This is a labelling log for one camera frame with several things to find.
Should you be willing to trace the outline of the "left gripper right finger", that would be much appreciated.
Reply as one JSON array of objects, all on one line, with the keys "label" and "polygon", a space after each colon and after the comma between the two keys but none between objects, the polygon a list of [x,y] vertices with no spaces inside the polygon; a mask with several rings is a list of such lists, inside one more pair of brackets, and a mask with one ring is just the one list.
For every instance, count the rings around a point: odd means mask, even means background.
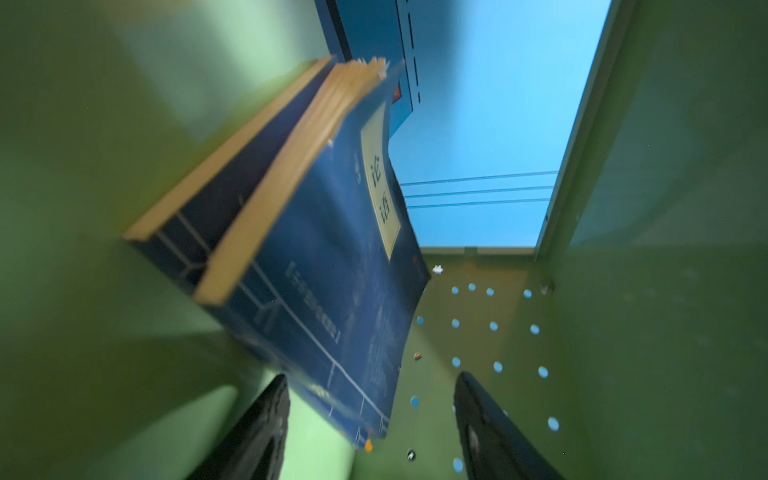
[{"label": "left gripper right finger", "polygon": [[456,379],[454,406],[465,470],[470,479],[562,477],[469,372],[461,372]]}]

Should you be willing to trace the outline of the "blue book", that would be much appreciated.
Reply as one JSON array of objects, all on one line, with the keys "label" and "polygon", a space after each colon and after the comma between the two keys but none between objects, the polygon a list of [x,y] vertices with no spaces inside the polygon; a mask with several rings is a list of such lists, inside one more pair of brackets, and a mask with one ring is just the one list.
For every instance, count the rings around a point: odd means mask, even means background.
[{"label": "blue book", "polygon": [[136,220],[123,239],[191,295],[209,256],[336,64],[333,56],[312,63]]},{"label": "blue book", "polygon": [[329,61],[248,141],[236,215],[194,288],[356,447],[388,432],[430,279],[388,152],[400,73]]}]

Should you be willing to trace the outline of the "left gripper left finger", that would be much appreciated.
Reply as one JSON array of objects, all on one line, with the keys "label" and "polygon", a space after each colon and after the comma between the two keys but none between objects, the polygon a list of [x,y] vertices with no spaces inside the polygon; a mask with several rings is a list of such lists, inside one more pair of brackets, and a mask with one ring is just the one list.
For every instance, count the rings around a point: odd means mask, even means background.
[{"label": "left gripper left finger", "polygon": [[278,374],[189,477],[279,479],[284,462],[289,413],[288,380],[285,375]]}]

